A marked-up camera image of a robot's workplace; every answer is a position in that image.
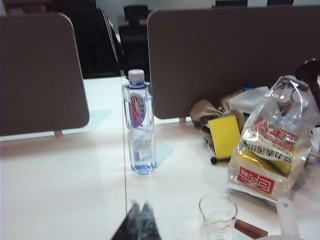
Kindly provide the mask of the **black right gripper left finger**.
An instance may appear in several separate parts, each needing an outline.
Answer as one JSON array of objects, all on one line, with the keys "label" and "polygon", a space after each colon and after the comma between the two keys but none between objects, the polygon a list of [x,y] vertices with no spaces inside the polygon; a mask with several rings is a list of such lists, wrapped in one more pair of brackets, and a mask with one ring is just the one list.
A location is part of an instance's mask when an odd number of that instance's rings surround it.
[{"label": "black right gripper left finger", "polygon": [[137,201],[131,202],[131,208],[126,217],[115,231],[112,240],[137,240],[140,216],[140,205]]}]

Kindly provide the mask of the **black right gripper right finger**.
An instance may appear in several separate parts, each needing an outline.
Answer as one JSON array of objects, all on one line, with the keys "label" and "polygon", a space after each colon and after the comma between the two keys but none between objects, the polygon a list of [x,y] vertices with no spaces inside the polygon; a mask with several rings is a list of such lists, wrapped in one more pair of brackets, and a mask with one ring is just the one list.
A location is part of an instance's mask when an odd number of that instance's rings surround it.
[{"label": "black right gripper right finger", "polygon": [[149,202],[145,202],[141,210],[141,239],[142,240],[161,240],[154,211]]}]

